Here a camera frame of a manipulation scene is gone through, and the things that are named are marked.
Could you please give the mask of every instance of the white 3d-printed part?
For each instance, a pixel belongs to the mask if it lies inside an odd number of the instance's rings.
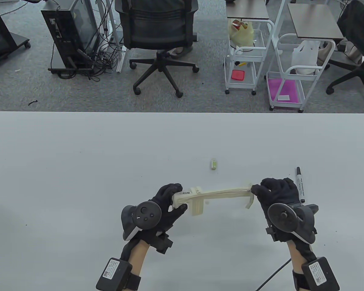
[[[254,202],[254,195],[251,188],[233,188],[219,191],[203,192],[200,187],[190,188],[190,191],[178,192],[173,195],[173,208],[178,208],[182,204],[189,205],[191,214],[193,216],[200,215],[204,211],[204,200],[206,199],[220,199],[220,198],[235,198],[235,197],[249,197],[250,200],[246,206],[249,209]]]

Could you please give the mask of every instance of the white plastic bag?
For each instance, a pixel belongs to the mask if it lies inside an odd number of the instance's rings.
[[[291,66],[293,65],[317,65],[319,41],[304,40],[294,49],[291,59]],[[314,69],[297,68],[295,70],[297,75],[312,75]]]
[[[235,45],[235,49],[254,46],[254,28],[251,21],[242,22],[238,19],[228,19],[228,32],[229,40]]]

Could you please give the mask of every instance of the computer tower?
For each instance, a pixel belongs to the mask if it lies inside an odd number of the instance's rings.
[[[90,0],[48,1],[42,15],[64,66],[73,70],[89,69],[91,62],[84,53],[94,59],[100,43]]]

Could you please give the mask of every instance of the pink tray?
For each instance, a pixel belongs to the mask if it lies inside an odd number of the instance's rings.
[[[270,90],[271,100],[275,100],[282,79],[268,79],[268,89]],[[290,100],[277,100],[280,103],[300,103],[298,98],[297,85],[295,80],[286,80],[283,84],[280,95],[289,95]]]

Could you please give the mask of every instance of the chair base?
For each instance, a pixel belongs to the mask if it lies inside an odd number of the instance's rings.
[[[135,69],[136,64],[150,64],[151,66],[147,69],[147,71],[134,83],[133,91],[136,95],[141,93],[138,86],[147,79],[153,72],[158,70],[159,72],[163,72],[166,75],[168,81],[174,87],[175,95],[178,98],[183,96],[183,93],[179,91],[178,86],[176,85],[173,77],[167,69],[168,65],[179,66],[179,67],[192,67],[194,73],[197,73],[200,68],[196,66],[196,64],[191,62],[182,62],[182,61],[174,61],[168,59],[170,57],[170,53],[166,50],[157,51],[157,57],[155,59],[130,59],[130,68]]]
[[[334,82],[330,83],[330,85],[326,89],[326,94],[328,94],[328,95],[333,94],[334,86],[341,84],[354,77],[359,77],[361,79],[361,82],[364,85],[364,62],[361,65],[351,65],[351,64],[345,64],[345,63],[334,62],[334,61],[332,61],[330,63],[333,65],[336,65],[340,68],[351,70],[351,72],[349,72],[345,76],[342,76],[341,78],[335,80]]]

